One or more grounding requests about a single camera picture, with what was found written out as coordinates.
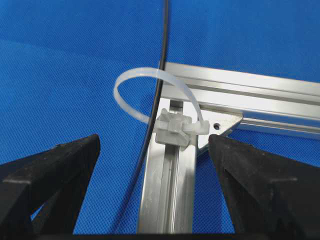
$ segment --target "aluminum profile rail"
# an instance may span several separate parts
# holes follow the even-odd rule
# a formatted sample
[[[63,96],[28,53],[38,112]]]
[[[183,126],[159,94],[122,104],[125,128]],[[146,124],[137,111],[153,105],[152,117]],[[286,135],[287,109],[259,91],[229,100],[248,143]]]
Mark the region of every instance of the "aluminum profile rail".
[[[210,124],[221,126],[217,134],[237,123],[243,130],[320,139],[319,83],[171,62],[165,70],[189,86]],[[163,85],[158,115],[162,108],[197,119],[188,99],[170,84]],[[152,134],[138,233],[192,232],[197,151],[207,142],[201,137],[198,147],[183,149],[158,144]]]

